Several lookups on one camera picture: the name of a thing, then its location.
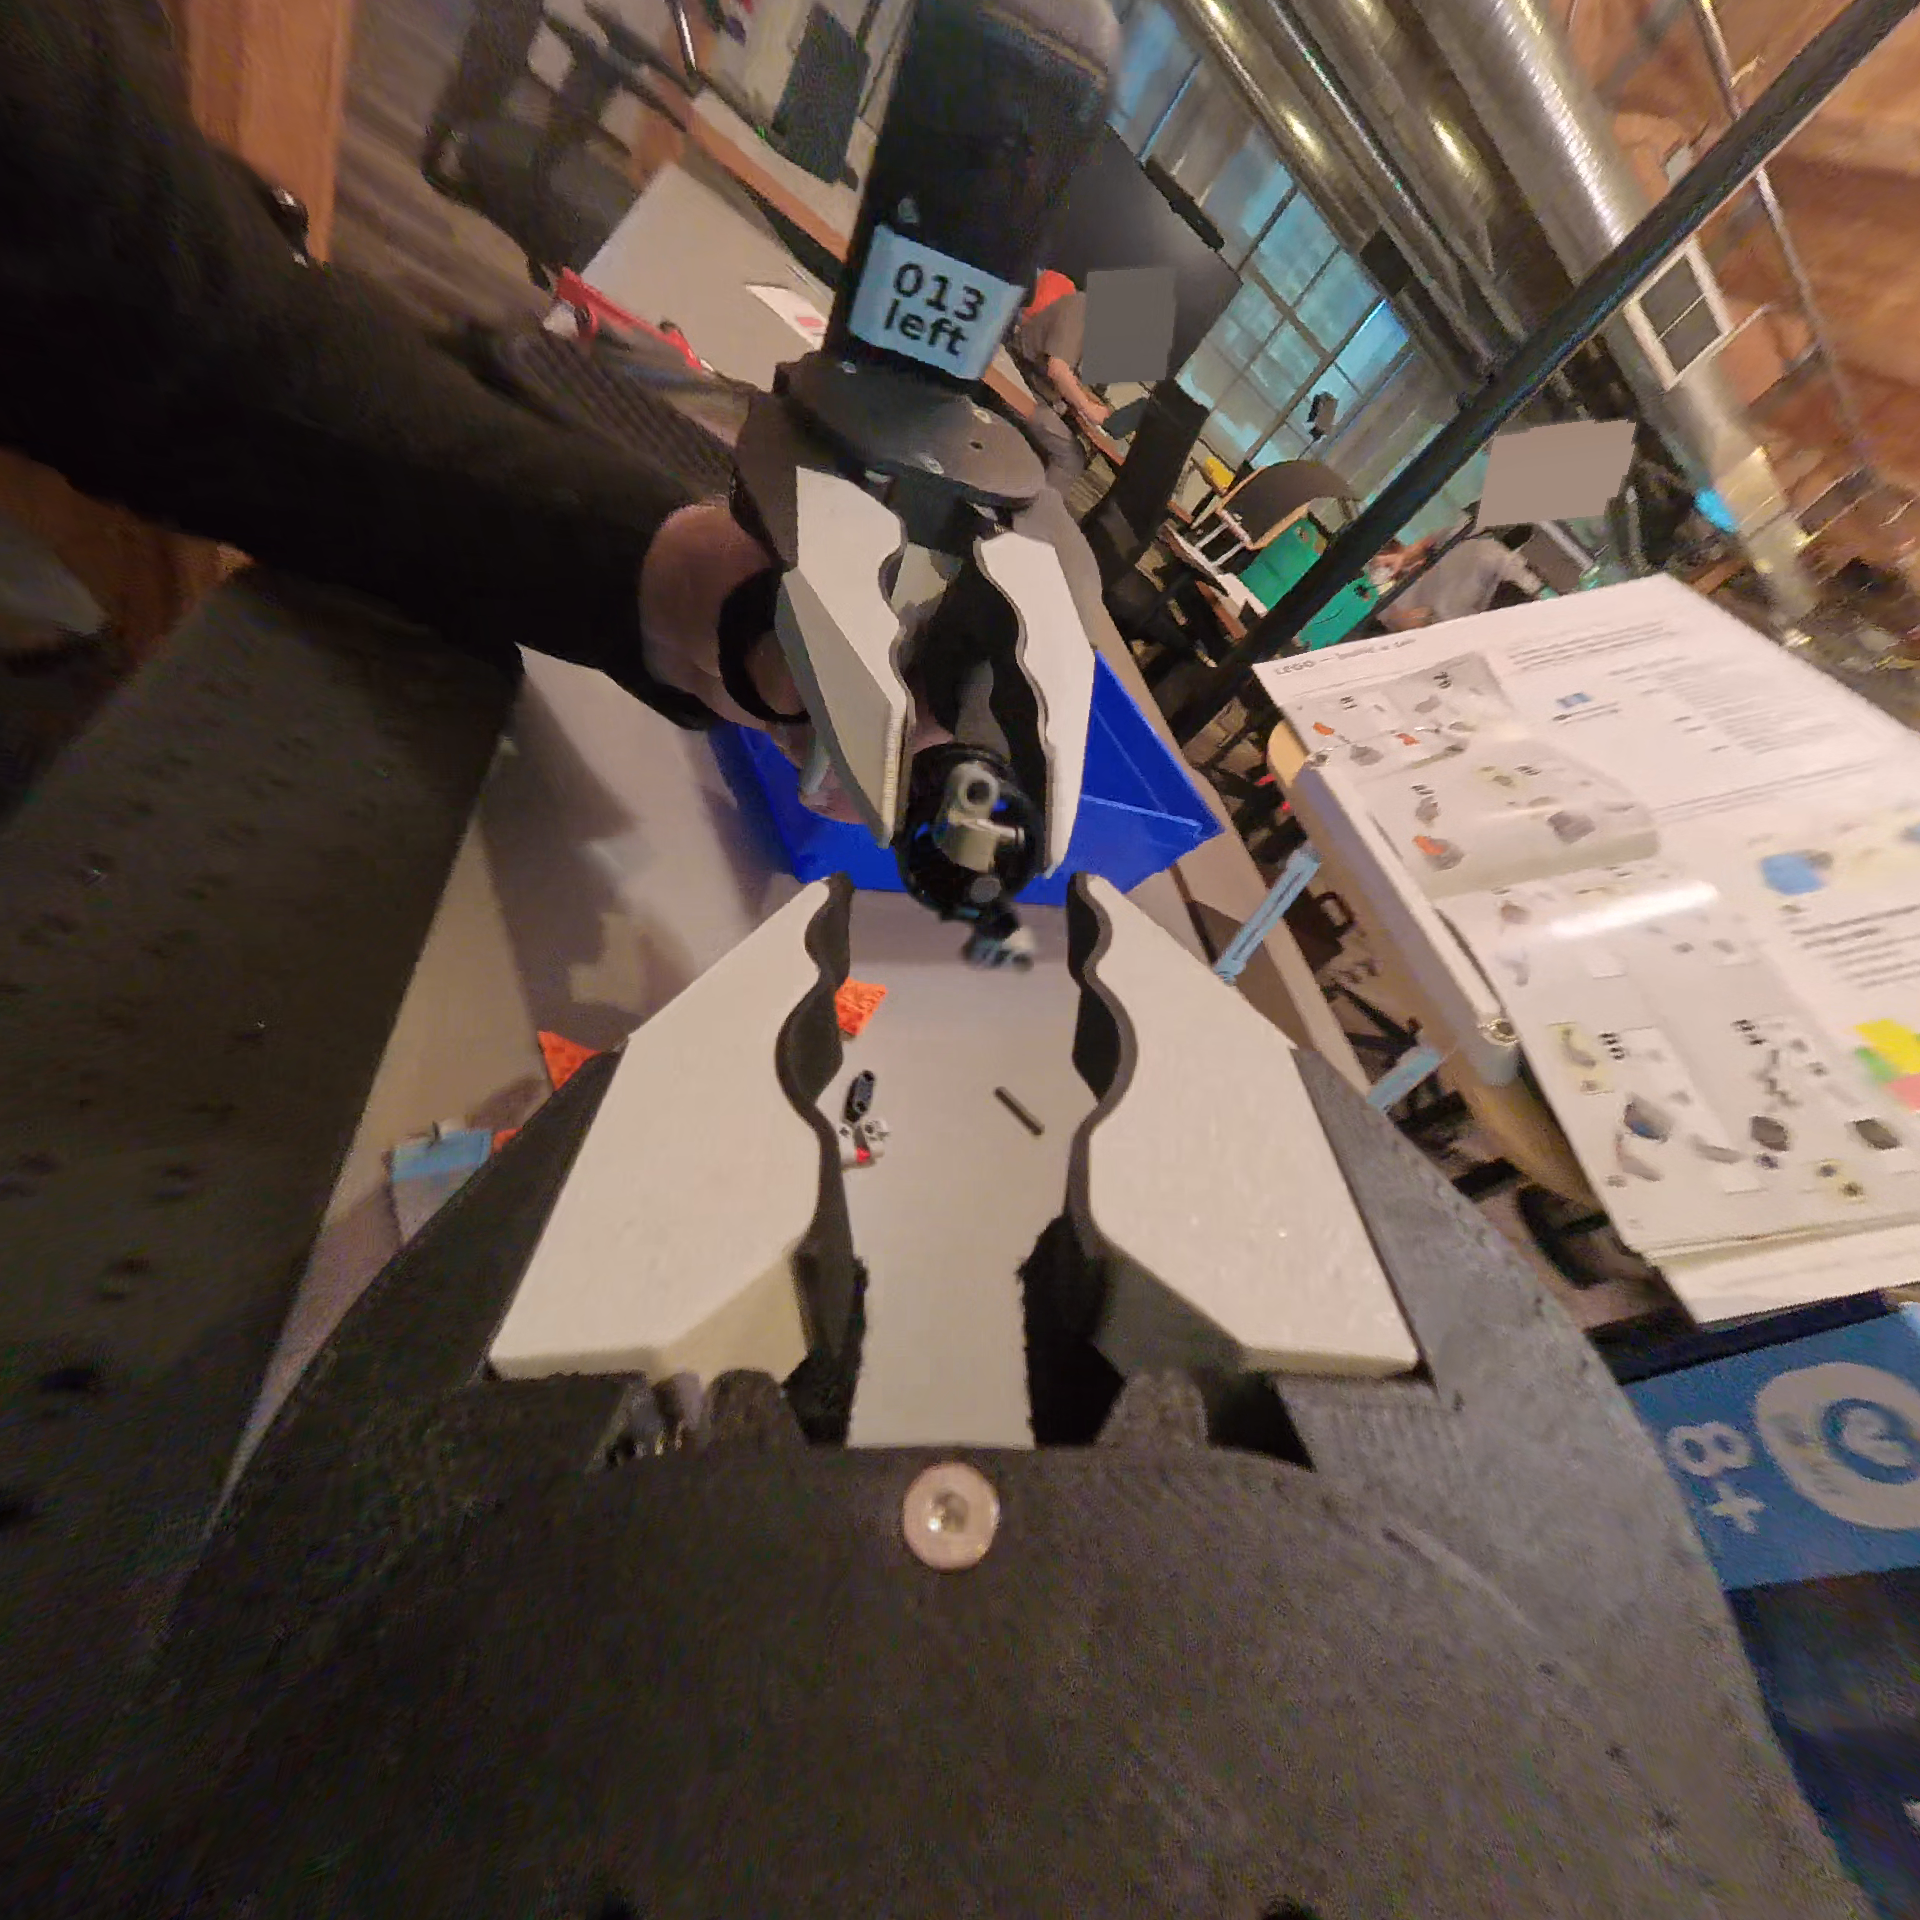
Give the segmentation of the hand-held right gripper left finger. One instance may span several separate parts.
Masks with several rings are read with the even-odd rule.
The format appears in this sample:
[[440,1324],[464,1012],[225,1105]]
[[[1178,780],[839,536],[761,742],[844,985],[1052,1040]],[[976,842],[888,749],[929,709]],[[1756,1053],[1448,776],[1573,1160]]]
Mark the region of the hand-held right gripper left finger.
[[818,1101],[841,1065],[847,885],[805,885],[641,1026],[518,1288],[498,1376],[841,1360],[854,1249]]

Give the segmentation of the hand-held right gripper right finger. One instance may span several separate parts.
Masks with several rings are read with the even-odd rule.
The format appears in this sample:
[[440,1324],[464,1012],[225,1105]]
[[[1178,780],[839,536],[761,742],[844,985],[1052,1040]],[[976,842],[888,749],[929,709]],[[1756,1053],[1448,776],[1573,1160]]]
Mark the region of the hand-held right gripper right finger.
[[1037,1385],[1412,1376],[1305,1053],[1104,878],[1067,890],[1067,973],[1090,1111],[1037,1241]]

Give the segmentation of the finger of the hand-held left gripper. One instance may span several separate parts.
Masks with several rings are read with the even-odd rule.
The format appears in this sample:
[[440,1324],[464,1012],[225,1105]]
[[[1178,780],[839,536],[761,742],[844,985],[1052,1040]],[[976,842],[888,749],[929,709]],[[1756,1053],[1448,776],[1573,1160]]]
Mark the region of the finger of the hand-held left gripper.
[[1067,586],[1059,549],[1022,531],[974,544],[982,590],[987,713],[1037,808],[1037,870],[1054,873],[1084,792],[1097,649]]
[[781,576],[776,638],[804,694],[801,792],[833,785],[877,847],[905,819],[912,694],[899,662],[905,619],[891,583],[907,552],[902,516],[851,479],[792,469],[792,562]]

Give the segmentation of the grey toy wheel frame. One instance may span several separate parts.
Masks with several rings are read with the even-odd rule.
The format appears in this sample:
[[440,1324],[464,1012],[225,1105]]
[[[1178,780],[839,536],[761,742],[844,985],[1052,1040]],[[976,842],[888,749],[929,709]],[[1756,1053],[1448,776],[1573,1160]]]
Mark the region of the grey toy wheel frame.
[[961,742],[915,753],[891,847],[905,890],[964,927],[965,965],[1030,970],[1015,897],[1041,873],[1044,832],[1005,758]]

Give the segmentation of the person's left forearm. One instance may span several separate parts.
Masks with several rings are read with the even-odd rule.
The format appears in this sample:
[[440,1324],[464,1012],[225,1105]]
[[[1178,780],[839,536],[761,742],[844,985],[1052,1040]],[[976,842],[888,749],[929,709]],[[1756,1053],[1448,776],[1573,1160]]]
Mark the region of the person's left forearm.
[[4,2],[4,449],[470,656],[536,646],[708,724],[641,626],[686,485],[300,260],[195,127],[157,2]]

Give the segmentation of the person's left hand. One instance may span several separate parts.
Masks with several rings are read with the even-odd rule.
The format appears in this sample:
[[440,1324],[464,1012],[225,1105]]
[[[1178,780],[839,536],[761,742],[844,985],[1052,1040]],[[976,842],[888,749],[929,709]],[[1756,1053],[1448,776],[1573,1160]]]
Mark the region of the person's left hand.
[[641,702],[674,724],[748,724],[720,675],[720,611],[767,569],[767,552],[719,497],[659,521],[641,569]]

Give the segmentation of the blue plastic bin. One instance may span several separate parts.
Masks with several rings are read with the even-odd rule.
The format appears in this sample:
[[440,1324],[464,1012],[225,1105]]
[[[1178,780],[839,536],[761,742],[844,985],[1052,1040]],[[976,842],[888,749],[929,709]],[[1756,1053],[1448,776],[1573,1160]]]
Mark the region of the blue plastic bin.
[[[801,881],[847,873],[858,890],[905,890],[895,855],[863,826],[825,819],[801,804],[801,772],[763,730],[719,724],[708,744],[781,870]],[[1065,903],[1067,878],[1076,870],[1130,890],[1219,832],[1188,762],[1158,737],[1112,667],[1097,658],[1084,792],[1067,860],[1034,878],[1019,903]]]

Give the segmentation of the white book stand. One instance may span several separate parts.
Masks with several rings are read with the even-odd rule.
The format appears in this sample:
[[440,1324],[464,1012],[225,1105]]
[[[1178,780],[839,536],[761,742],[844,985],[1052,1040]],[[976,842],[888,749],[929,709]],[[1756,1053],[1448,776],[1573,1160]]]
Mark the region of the white book stand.
[[1529,1127],[1558,1128],[1517,1035],[1456,929],[1398,873],[1383,832],[1346,805],[1351,797],[1280,724],[1267,772],[1238,805],[1245,830],[1272,830],[1287,855],[1317,855],[1304,895],[1280,918],[1310,970],[1310,985],[1293,994],[1331,1026],[1336,1039],[1319,1047],[1358,1087],[1379,1090],[1411,1050],[1428,1050],[1442,1087],[1517,1160],[1512,1140]]

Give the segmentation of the black mesh bag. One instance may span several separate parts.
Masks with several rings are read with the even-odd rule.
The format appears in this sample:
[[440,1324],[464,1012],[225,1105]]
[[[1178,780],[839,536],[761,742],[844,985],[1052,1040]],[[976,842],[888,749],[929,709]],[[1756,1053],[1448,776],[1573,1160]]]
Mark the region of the black mesh bag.
[[536,323],[480,330],[474,366],[515,404],[661,468],[691,493],[730,488],[730,449],[754,395],[736,378],[695,371],[659,342]]

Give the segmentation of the instruction booklet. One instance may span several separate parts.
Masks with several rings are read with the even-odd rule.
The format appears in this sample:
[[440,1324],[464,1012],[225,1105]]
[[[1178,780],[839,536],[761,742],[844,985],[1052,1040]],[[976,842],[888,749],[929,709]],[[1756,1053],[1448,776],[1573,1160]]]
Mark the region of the instruction booklet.
[[1699,1321],[1916,1287],[1916,735],[1672,576],[1263,662],[1298,811]]

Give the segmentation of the black perforated mat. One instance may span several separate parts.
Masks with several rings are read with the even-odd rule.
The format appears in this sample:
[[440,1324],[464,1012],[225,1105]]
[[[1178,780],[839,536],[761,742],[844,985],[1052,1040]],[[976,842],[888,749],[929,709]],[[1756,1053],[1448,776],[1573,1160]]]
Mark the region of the black perforated mat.
[[4,1872],[213,1522],[515,690],[239,573],[4,832]]

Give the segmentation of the black metal pole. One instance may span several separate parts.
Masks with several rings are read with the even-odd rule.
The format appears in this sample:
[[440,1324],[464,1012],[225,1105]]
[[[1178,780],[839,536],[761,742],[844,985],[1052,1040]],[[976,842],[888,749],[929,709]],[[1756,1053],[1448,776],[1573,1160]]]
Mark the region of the black metal pole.
[[1383,542],[1419,513],[1452,472],[1530,404],[1563,361],[1616,313],[1643,294],[1667,260],[1718,215],[1735,195],[1786,146],[1809,118],[1829,104],[1860,62],[1895,34],[1916,2],[1849,2],[1834,18],[1793,56],[1766,83],[1756,104],[1741,106],[1731,127],[1667,188],[1580,279],[1548,317],[1516,342],[1494,371],[1429,444],[1356,516],[1356,521],[1321,552],[1283,599],[1267,611],[1234,649],[1197,680],[1188,697],[1169,712],[1174,742],[1191,742],[1230,694],[1245,690],[1255,667],[1272,658],[1293,643],[1336,590],[1351,583]]

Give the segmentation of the blue robot kit box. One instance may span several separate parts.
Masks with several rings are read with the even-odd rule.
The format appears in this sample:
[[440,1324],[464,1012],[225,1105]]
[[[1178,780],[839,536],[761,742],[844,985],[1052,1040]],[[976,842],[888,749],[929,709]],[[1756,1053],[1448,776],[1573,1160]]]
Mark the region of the blue robot kit box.
[[1916,1566],[1916,1307],[1630,1380],[1728,1592]]

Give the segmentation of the black toy box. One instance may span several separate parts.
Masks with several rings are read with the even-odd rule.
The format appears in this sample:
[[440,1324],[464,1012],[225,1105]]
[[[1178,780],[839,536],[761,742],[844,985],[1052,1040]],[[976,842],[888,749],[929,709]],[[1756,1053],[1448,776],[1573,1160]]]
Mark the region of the black toy box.
[[1916,1917],[1916,1571],[1728,1596],[1766,1718],[1876,1917]]

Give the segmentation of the silver air duct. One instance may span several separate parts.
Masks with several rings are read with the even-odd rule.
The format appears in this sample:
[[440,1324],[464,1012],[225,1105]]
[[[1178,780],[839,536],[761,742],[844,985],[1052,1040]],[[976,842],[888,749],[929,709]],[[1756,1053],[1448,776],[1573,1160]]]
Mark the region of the silver air duct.
[[[1479,297],[1523,339],[1652,207],[1614,121],[1577,76],[1545,2],[1188,2],[1234,89],[1305,157],[1336,198],[1356,198],[1364,239],[1411,263],[1412,294]],[[1815,356],[1778,239],[1764,212],[1731,224],[1774,270],[1737,297],[1694,233],[1658,273],[1699,297],[1658,331],[1635,294],[1595,331],[1626,401],[1667,444],[1680,479],[1714,493],[1723,542],[1761,590],[1803,614],[1815,580],[1769,427],[1751,404]]]

